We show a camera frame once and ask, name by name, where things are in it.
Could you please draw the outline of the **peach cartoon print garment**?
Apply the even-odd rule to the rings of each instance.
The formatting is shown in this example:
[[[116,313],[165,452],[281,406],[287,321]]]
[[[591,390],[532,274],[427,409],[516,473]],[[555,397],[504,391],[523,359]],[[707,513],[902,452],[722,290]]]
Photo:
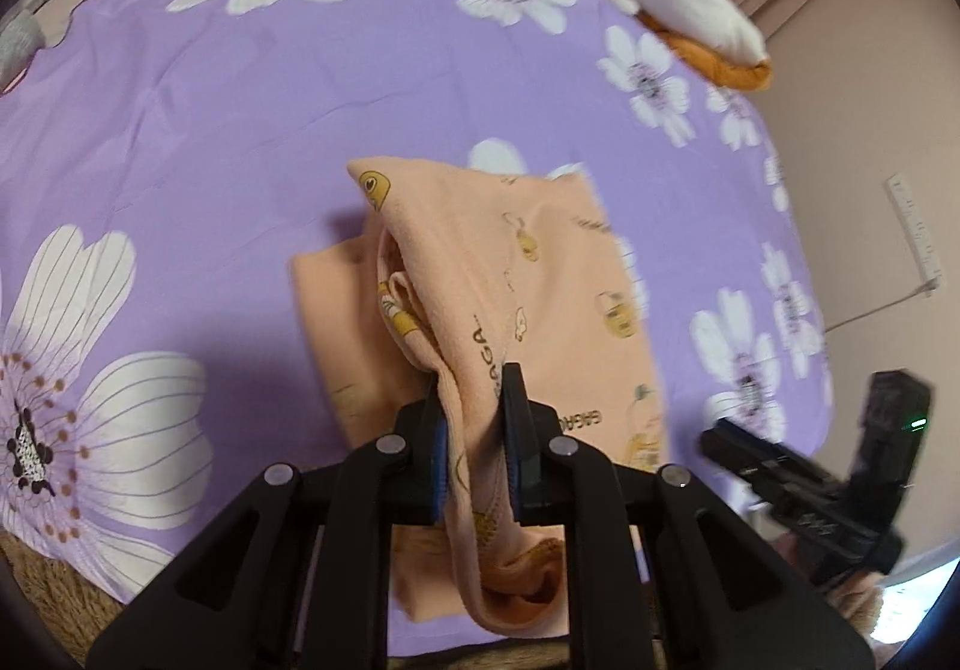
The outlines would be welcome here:
[[[436,390],[448,488],[435,528],[394,537],[416,621],[469,615],[508,638],[568,628],[565,544],[511,516],[498,399],[508,365],[565,433],[617,464],[667,454],[659,374],[623,241],[578,170],[551,178],[360,158],[358,238],[291,262],[302,325],[353,446]]]

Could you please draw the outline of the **white power strip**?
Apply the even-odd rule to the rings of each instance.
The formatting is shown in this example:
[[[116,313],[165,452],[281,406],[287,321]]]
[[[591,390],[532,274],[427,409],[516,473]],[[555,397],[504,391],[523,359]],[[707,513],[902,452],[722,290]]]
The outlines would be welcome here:
[[[890,176],[885,181],[885,189],[921,277],[921,292],[924,295],[932,295],[940,289],[944,280],[944,271],[940,266],[939,254],[935,250],[931,232],[919,209],[918,200],[913,196],[908,179],[901,173]]]

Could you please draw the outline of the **brown fluffy blanket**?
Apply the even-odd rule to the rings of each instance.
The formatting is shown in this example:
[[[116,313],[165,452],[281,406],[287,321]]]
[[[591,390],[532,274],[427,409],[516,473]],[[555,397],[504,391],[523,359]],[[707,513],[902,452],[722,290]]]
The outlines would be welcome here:
[[[2,558],[21,594],[55,640],[82,667],[94,641],[124,610],[63,561],[52,560],[2,532]]]

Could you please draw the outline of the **purple floral bed sheet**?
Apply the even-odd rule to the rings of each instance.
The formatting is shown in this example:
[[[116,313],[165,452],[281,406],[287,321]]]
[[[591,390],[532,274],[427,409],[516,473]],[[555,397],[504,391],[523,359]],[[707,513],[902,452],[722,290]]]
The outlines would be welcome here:
[[[348,163],[373,157],[590,179],[662,464],[742,509],[706,428],[822,446],[822,319],[770,136],[617,1],[87,0],[2,100],[3,532],[130,617],[247,485],[361,447],[291,262],[363,233]],[[392,652],[507,638],[407,615],[402,528]]]

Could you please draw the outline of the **grey folded cloth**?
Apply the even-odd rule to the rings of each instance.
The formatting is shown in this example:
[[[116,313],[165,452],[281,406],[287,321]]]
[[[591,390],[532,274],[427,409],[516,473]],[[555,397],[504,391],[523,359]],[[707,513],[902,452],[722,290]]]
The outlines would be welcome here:
[[[0,37],[0,90],[5,92],[26,72],[44,48],[44,33],[31,12],[21,12],[3,26]]]

